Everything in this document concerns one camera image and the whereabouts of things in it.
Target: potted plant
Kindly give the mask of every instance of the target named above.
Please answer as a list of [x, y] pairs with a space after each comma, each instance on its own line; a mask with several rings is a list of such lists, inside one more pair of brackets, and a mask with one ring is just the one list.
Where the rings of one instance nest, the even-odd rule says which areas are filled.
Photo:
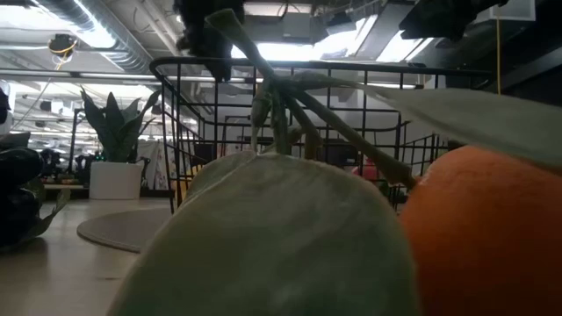
[[158, 101], [160, 91], [153, 93], [138, 113], [140, 99], [120, 110], [115, 96], [110, 93], [104, 109], [98, 108], [86, 91], [82, 91], [86, 119], [96, 130], [104, 146], [106, 162], [94, 162], [90, 173], [90, 198], [137, 199], [141, 193], [142, 166], [128, 161], [131, 150], [144, 128], [144, 114]]

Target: ceiling light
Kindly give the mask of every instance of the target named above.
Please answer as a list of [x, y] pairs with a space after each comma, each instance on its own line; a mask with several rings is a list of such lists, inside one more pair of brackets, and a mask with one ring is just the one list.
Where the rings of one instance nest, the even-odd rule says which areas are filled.
[[429, 45], [429, 43], [431, 43], [432, 40], [433, 40], [433, 38], [425, 39], [410, 55], [408, 55], [405, 58], [405, 60], [411, 61], [415, 56], [417, 56], [419, 53], [421, 53], [422, 50], [424, 50], [425, 47], [427, 47]]
[[357, 36], [357, 30], [339, 32], [329, 35], [325, 39], [314, 44], [315, 55], [322, 57], [324, 54], [332, 54], [346, 50], [351, 46]]
[[42, 31], [60, 30], [66, 24], [58, 18], [47, 15], [42, 9], [29, 6], [11, 6], [0, 4], [2, 24], [14, 26], [18, 29], [36, 29]]
[[385, 50], [377, 58], [380, 62], [400, 62], [418, 46], [423, 39], [402, 39], [400, 36], [404, 31], [398, 31], [393, 39], [388, 42]]
[[328, 34], [356, 31], [357, 26], [345, 11], [338, 12], [328, 21], [326, 31]]
[[[399, 83], [367, 83], [367, 85], [381, 87], [381, 88], [391, 88], [391, 89], [400, 89]], [[411, 90], [415, 89], [415, 85], [413, 84], [402, 84], [402, 89]]]
[[[10, 133], [29, 133], [30, 131], [10, 131]], [[31, 131], [32, 136], [58, 136], [58, 137], [72, 137], [72, 133], [62, 132], [35, 132]], [[96, 133], [76, 133], [76, 137], [97, 137]]]
[[[263, 17], [279, 17], [285, 12], [286, 3], [246, 3], [244, 11], [252, 16]], [[287, 13], [305, 13], [310, 14], [311, 4], [289, 4]]]
[[[320, 58], [314, 53], [312, 45], [260, 43], [257, 49], [267, 61], [310, 61]], [[246, 55], [238, 47], [233, 47], [232, 58], [246, 58]]]
[[377, 22], [377, 18], [378, 15], [375, 14], [368, 17], [367, 19], [362, 18], [359, 21], [357, 21], [356, 23], [357, 30], [358, 30], [357, 35], [353, 43], [351, 43], [351, 45], [348, 47], [348, 51], [345, 54], [346, 56], [357, 54], [357, 51], [359, 50], [359, 48], [361, 48], [361, 46], [367, 39], [367, 36], [371, 32], [372, 27], [375, 25], [375, 22]]
[[147, 97], [150, 96], [153, 91], [144, 85], [123, 85], [123, 84], [97, 84], [89, 83], [84, 84], [86, 90], [92, 91], [98, 95], [108, 96], [112, 92], [115, 97], [119, 99], [122, 98], [137, 98], [137, 97]]

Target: floor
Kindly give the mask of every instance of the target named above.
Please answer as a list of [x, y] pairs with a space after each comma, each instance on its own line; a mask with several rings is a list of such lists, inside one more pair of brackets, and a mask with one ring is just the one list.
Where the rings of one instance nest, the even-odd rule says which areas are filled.
[[84, 241], [76, 228], [105, 214], [167, 207], [168, 199], [71, 201], [41, 238], [0, 254], [0, 315], [105, 315], [137, 255]]

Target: snake plant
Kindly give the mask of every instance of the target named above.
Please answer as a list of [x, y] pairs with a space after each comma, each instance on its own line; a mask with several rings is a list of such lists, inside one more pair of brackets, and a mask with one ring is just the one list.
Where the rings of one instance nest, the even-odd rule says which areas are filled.
[[134, 100], [124, 110], [120, 110], [113, 93], [107, 98], [107, 105], [100, 109], [94, 101], [82, 90], [86, 119], [96, 130], [99, 141], [104, 146], [108, 162], [126, 162], [134, 144], [147, 128], [151, 119], [142, 127], [145, 113], [158, 101], [160, 91], [153, 93], [140, 113], [138, 106], [140, 99]]

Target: red object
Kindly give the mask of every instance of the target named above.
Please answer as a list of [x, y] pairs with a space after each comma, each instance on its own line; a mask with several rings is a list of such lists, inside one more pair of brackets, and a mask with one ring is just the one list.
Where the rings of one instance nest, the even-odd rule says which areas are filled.
[[[359, 167], [353, 168], [351, 172], [359, 176]], [[375, 167], [375, 164], [369, 158], [367, 158], [367, 162], [363, 165], [363, 179], [367, 181], [377, 181], [377, 167]]]

